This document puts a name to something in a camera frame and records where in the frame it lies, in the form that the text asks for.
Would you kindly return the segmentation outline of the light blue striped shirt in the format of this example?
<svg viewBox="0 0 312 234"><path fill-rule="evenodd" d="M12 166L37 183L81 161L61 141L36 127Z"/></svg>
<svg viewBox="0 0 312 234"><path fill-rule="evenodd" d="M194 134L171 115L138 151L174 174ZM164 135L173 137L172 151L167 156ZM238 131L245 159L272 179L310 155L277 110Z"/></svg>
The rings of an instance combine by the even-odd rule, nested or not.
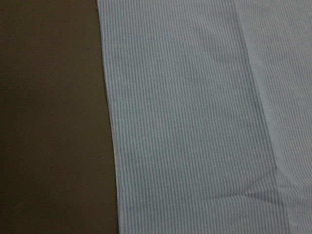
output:
<svg viewBox="0 0 312 234"><path fill-rule="evenodd" d="M311 1L97 6L119 232L311 233Z"/></svg>

